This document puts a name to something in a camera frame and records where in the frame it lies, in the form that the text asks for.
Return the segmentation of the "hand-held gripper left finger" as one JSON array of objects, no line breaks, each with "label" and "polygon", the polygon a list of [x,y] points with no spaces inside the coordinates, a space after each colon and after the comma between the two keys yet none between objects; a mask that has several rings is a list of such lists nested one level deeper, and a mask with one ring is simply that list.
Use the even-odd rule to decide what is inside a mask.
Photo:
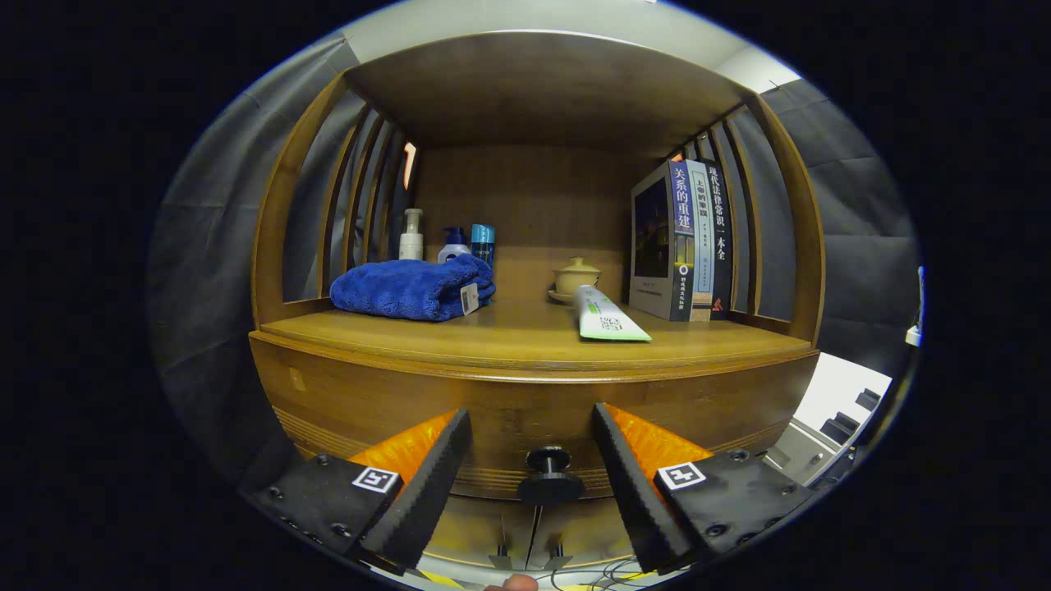
[{"label": "hand-held gripper left finger", "polygon": [[339,561],[401,575],[430,543],[472,442],[465,408],[341,458],[298,460],[253,492],[270,519]]}]

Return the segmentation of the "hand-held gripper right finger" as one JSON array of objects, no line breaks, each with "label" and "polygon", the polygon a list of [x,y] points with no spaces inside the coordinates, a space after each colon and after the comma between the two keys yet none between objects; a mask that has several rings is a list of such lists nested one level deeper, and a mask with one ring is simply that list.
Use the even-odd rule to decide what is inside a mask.
[{"label": "hand-held gripper right finger", "polygon": [[631,413],[597,403],[594,441],[644,572],[704,565],[758,538],[812,490],[744,449],[712,453]]}]

